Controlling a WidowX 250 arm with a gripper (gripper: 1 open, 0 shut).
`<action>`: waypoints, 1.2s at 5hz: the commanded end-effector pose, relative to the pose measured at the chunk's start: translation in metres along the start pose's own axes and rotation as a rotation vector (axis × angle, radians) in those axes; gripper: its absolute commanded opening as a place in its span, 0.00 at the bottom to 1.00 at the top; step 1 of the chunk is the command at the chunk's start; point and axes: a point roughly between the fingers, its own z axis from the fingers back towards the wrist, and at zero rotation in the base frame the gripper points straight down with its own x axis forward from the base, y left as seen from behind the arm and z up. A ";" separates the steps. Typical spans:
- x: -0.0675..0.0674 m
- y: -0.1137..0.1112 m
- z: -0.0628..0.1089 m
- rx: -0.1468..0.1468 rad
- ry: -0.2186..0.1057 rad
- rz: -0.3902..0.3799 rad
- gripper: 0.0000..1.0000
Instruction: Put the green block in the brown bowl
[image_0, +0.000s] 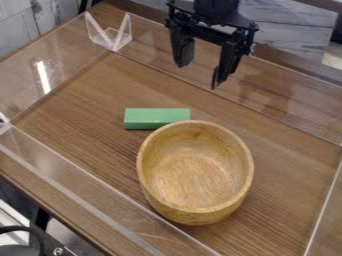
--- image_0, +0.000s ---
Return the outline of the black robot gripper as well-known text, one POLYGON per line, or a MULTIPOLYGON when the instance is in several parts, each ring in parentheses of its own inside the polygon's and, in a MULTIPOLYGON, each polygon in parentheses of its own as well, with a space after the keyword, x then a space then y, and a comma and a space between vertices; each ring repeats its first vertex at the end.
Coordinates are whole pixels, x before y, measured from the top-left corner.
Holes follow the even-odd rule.
POLYGON ((222 45, 219 65, 214 69, 211 89, 235 72, 242 54, 254 46, 258 24, 239 13, 241 0, 167 0, 174 62, 179 68, 194 59, 195 39, 222 45))

